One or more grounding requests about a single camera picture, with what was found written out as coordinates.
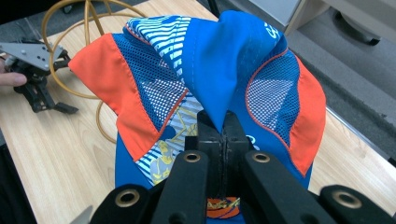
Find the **gray floor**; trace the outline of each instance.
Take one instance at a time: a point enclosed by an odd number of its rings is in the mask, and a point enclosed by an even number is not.
[[[131,5],[140,0],[126,0]],[[206,0],[199,0],[208,7]],[[237,9],[227,1],[220,11]],[[59,12],[49,35],[80,20],[80,5]],[[328,107],[372,142],[384,158],[396,159],[396,44],[382,39],[372,47],[329,9],[288,36],[290,48],[317,77],[327,95]],[[37,37],[43,13],[0,26],[0,42]]]

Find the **orange fabric panel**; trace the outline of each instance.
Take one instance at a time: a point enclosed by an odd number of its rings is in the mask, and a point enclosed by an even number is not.
[[[154,146],[160,133],[143,107],[134,77],[112,34],[82,49],[70,69],[117,115],[122,141],[135,161]]]
[[[290,130],[291,160],[305,175],[317,155],[326,123],[326,98],[318,81],[295,56],[300,67],[297,91],[300,112]]]

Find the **hand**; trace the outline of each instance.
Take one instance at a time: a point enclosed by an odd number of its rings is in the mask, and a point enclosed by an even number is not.
[[[0,86],[17,87],[26,83],[26,76],[20,73],[6,73],[4,61],[0,60]]]

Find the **patterned fabric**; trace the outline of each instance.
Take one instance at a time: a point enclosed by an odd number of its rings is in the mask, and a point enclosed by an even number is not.
[[[118,115],[116,185],[151,188],[171,174],[204,109],[220,132],[227,110],[257,150],[308,188],[324,130],[323,91],[266,22],[228,11],[219,21],[133,18],[69,64]],[[243,222],[239,199],[208,199],[207,222]]]

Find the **black bracket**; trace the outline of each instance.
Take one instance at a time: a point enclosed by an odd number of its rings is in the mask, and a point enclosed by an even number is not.
[[[232,112],[218,133],[205,111],[171,174],[152,189],[114,189],[95,223],[205,223],[207,198],[238,197],[246,223],[395,223],[370,199],[343,186],[307,191],[273,155],[253,149]]]

